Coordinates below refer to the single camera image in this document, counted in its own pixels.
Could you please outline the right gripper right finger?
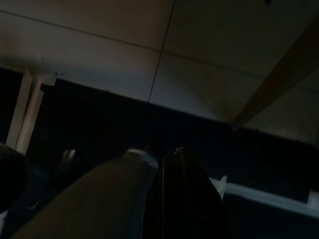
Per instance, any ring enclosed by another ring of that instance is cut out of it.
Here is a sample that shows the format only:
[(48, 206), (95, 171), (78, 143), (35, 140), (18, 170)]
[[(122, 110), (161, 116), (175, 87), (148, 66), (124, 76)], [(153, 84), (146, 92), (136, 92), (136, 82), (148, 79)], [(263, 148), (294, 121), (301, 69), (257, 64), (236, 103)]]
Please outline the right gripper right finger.
[(230, 239), (232, 232), (215, 186), (189, 150), (159, 160), (145, 202), (145, 239)]

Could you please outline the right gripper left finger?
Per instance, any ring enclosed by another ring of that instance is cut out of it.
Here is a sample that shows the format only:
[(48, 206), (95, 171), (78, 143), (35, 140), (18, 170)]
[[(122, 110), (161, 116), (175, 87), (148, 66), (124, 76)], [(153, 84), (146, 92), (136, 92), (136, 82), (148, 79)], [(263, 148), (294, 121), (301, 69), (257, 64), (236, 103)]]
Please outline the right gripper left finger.
[(14, 239), (139, 239), (145, 200), (159, 164), (129, 149), (58, 194)]

